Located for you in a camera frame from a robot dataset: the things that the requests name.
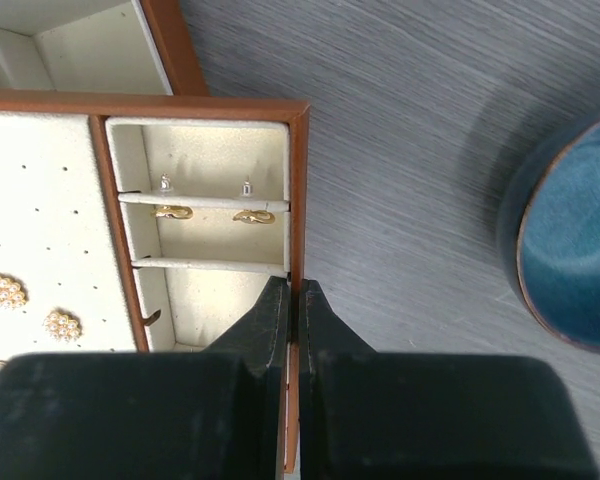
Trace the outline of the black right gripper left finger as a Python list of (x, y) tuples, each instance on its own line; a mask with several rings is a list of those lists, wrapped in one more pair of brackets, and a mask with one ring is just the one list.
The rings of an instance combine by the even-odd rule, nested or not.
[(290, 289), (198, 353), (24, 355), (0, 370), (0, 479), (279, 479)]

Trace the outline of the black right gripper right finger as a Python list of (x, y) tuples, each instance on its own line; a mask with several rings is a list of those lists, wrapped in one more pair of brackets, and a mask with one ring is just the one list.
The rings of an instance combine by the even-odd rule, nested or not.
[(596, 479), (569, 392), (546, 362), (378, 352), (320, 284), (298, 297), (305, 479)]

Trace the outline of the brown jewelry tray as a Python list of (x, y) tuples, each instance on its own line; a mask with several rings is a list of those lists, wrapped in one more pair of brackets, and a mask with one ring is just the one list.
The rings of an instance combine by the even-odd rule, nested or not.
[[(283, 478), (296, 463), (310, 107), (300, 100), (0, 89), (0, 360), (198, 353), (287, 282)], [(154, 207), (267, 210), (271, 225), (156, 219)], [(56, 342), (43, 320), (80, 320)]]

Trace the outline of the pearl cluster earring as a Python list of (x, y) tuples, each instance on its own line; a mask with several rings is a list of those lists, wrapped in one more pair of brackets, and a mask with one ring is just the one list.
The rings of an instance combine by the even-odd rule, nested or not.
[(16, 310), (28, 303), (28, 296), (22, 284), (8, 275), (0, 275), (0, 307)]
[(56, 342), (76, 342), (82, 336), (80, 320), (62, 311), (51, 311), (42, 325), (46, 334)]

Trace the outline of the pearl cluster earring right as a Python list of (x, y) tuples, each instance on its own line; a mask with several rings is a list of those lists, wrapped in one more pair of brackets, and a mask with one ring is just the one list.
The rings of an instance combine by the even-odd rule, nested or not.
[(62, 311), (51, 311), (42, 325), (46, 334), (56, 342), (76, 342), (82, 336), (80, 320)]

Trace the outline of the gold earrings in compartment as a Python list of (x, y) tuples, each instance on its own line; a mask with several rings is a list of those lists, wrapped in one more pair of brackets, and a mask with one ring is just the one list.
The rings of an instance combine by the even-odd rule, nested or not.
[(276, 215), (267, 210), (243, 209), (231, 212), (223, 209), (202, 209), (200, 212), (192, 207), (159, 205), (153, 208), (151, 215), (156, 219), (167, 220), (191, 220), (197, 214), (201, 215), (201, 221), (229, 220), (247, 225), (271, 225), (277, 220)]

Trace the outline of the brown jewelry box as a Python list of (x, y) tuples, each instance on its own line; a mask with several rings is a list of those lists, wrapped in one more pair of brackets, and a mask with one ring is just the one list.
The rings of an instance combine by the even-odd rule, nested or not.
[(0, 88), (209, 93), (177, 1), (0, 0)]

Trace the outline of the blue ceramic bowl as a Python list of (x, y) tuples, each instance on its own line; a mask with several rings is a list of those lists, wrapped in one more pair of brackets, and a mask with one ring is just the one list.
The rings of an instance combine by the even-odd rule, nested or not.
[(560, 340), (600, 353), (600, 111), (524, 158), (499, 207), (496, 243), (532, 317)]

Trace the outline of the pearl cluster earring left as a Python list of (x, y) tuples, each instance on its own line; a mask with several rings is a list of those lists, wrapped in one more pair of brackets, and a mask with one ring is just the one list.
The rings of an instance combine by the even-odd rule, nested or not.
[(22, 284), (8, 275), (0, 275), (0, 307), (16, 310), (28, 303), (28, 296)]

